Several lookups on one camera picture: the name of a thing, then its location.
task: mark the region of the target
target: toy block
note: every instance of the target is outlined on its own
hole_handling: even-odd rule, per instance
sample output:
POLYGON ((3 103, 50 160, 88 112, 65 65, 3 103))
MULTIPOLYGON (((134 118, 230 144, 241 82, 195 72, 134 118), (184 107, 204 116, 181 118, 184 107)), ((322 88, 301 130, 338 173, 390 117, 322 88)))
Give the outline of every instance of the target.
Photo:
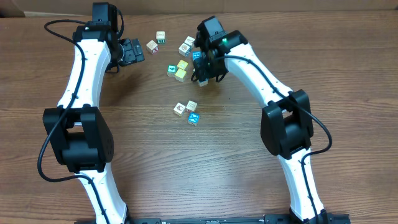
POLYGON ((178 52, 180 52, 181 55, 184 57, 188 56, 189 53, 191 52, 191 47, 187 45, 186 43, 183 43, 180 48, 178 48, 178 52))
POLYGON ((201 52, 192 52, 192 60, 201 57, 201 52))
POLYGON ((191 113, 188 117, 188 124, 198 125, 199 118, 199 114, 191 113))
POLYGON ((174 108, 174 113, 179 116, 182 116, 184 114, 184 111, 185 111, 185 106, 182 105, 181 103, 177 103, 177 105, 174 108))
POLYGON ((153 40, 151 40, 151 41, 149 41, 149 43, 147 44, 147 50, 148 50, 151 54, 155 54, 155 53, 159 50, 159 48, 158 48, 157 44, 156 44, 153 40))
POLYGON ((156 32, 156 42, 158 44, 166 44, 166 33, 164 31, 156 32))
POLYGON ((187 104, 187 107, 185 107, 185 110, 189 113, 195 112, 197 109, 198 104, 195 103, 194 101, 189 101, 187 104))
POLYGON ((194 41, 195 41, 195 38, 188 36, 188 37, 185 39, 184 43, 188 44, 188 46, 190 46, 191 48, 193 48, 193 47, 194 47, 194 46, 193 46, 193 42, 194 42, 194 41))
POLYGON ((176 71, 177 71, 176 65, 169 65, 169 67, 167 68, 167 75, 170 77, 174 77, 176 71))
POLYGON ((182 70, 185 70, 188 66, 188 62, 184 60, 180 60, 180 62, 177 64, 178 68, 181 68, 182 70))
POLYGON ((208 83, 208 80, 205 80, 203 82, 199 82, 199 80, 198 80, 198 84, 200 87, 207 85, 207 83, 208 83))
POLYGON ((179 68, 175 73, 175 79, 180 82, 184 82, 186 77, 187 77, 187 72, 185 70, 182 70, 181 68, 179 68))

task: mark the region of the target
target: yellow block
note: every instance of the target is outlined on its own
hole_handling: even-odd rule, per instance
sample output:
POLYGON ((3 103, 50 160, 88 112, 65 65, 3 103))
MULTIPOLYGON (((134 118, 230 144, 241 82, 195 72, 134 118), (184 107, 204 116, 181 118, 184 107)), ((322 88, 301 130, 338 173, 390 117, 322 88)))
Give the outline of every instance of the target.
POLYGON ((179 68, 175 73, 175 79, 184 82, 185 77, 187 76, 187 72, 179 68))
POLYGON ((185 70, 185 69, 187 68, 187 66, 188 66, 188 62, 185 62, 185 61, 183 61, 183 60, 181 60, 181 61, 178 63, 178 65, 177 65, 177 67, 178 67, 178 68, 181 68, 182 70, 185 70))

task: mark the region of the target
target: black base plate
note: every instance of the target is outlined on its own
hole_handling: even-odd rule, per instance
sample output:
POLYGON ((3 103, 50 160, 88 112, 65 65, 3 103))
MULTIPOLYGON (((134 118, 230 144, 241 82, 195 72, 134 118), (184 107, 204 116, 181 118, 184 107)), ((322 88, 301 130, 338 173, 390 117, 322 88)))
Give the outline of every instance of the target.
MULTIPOLYGON (((327 218, 327 221, 325 220, 319 224, 351 224, 348 215, 334 215, 332 213, 327 213, 327 218)), ((95 221, 75 222, 75 224, 95 224, 95 221)), ((159 218, 128 218, 125 224, 303 224, 303 222, 293 221, 290 215, 266 215, 263 217, 196 218, 171 220, 161 220, 159 218)), ((316 224, 316 220, 313 218, 304 224, 316 224)))

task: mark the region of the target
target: small cube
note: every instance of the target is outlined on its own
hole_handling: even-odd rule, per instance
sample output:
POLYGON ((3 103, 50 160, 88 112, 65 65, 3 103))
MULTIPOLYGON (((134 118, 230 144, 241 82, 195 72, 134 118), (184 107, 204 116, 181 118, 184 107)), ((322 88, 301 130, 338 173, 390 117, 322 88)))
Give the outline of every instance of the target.
POLYGON ((192 52, 192 60, 201 57, 201 52, 192 52))
POLYGON ((156 41, 158 44, 166 44, 166 34, 164 31, 156 32, 156 41))
POLYGON ((167 68, 167 75, 170 77, 174 77, 176 71, 177 71, 176 65, 169 65, 169 67, 167 68))
POLYGON ((184 82, 186 77, 187 77, 187 71, 182 70, 181 68, 179 68, 175 73, 175 79, 180 82, 184 82))
POLYGON ((159 50, 159 48, 158 48, 157 44, 156 44, 153 40, 151 40, 151 41, 149 41, 149 43, 147 44, 147 50, 148 50, 151 54, 155 54, 155 53, 159 50))
POLYGON ((199 118, 199 114, 191 113, 188 117, 188 124, 198 125, 199 118))
POLYGON ((188 62, 184 60, 180 60, 180 62, 177 64, 178 68, 181 68, 182 70, 185 70, 188 66, 188 62))
POLYGON ((187 45, 186 43, 183 43, 180 48, 178 48, 178 51, 180 52, 181 55, 184 57, 188 56, 189 53, 191 52, 191 47, 187 45))
POLYGON ((188 46, 190 46, 190 47, 194 47, 194 46, 193 46, 193 42, 194 42, 194 41, 195 41, 195 38, 188 36, 188 37, 185 39, 184 43, 188 44, 188 46))
POLYGON ((198 104, 195 103, 194 101, 189 101, 185 110, 189 113, 192 113, 192 112, 195 112, 195 110, 197 109, 197 106, 198 106, 198 104))
POLYGON ((181 103, 177 103, 177 105, 174 108, 174 113, 179 116, 182 116, 184 114, 184 111, 185 111, 185 106, 182 105, 181 103))
POLYGON ((198 80, 198 84, 200 87, 207 85, 207 82, 208 82, 208 80, 205 80, 203 82, 199 82, 199 80, 198 80))

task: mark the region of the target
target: printed symbol on block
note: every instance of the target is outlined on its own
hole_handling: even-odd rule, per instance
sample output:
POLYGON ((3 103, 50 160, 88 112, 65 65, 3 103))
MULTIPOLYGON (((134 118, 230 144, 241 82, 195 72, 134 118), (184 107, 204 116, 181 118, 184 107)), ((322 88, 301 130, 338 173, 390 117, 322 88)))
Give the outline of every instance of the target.
POLYGON ((176 65, 169 65, 167 67, 167 75, 169 77, 174 77, 176 71, 177 71, 177 66, 176 65))
POLYGON ((198 114, 191 113, 188 117, 188 123, 196 126, 198 124, 199 117, 200 116, 198 114))
POLYGON ((182 70, 181 68, 177 70, 175 73, 175 79, 184 82, 185 78, 187 77, 187 71, 182 70))
POLYGON ((191 45, 188 45, 186 43, 183 43, 179 48, 178 48, 178 52, 180 52, 181 55, 183 55, 184 57, 188 56, 189 53, 191 52, 191 45))
POLYGON ((186 44, 188 44, 190 47, 192 47, 194 41, 195 41, 195 38, 188 36, 188 37, 185 39, 184 43, 186 43, 186 44))
POLYGON ((154 53, 156 53, 156 52, 159 50, 159 48, 158 48, 157 44, 156 44, 153 40, 151 40, 151 41, 147 44, 147 50, 148 50, 151 54, 154 54, 154 53))
POLYGON ((166 44, 166 34, 164 31, 156 32, 156 41, 158 44, 166 44))
POLYGON ((185 62, 183 60, 180 60, 180 62, 177 64, 178 68, 181 68, 182 70, 185 70, 188 66, 188 62, 185 62))
POLYGON ((201 53, 200 52, 192 52, 192 59, 195 60, 196 58, 200 58, 201 53))
POLYGON ((189 120, 192 122, 197 122, 198 118, 199 118, 199 116, 196 114, 193 114, 193 113, 189 116, 189 120))
POLYGON ((174 108, 174 113, 179 116, 182 116, 184 114, 184 111, 185 111, 185 106, 182 105, 181 103, 177 103, 177 105, 174 108))
POLYGON ((187 107, 185 108, 187 112, 192 113, 195 112, 197 109, 198 104, 195 103, 194 101, 189 101, 187 104, 187 107))

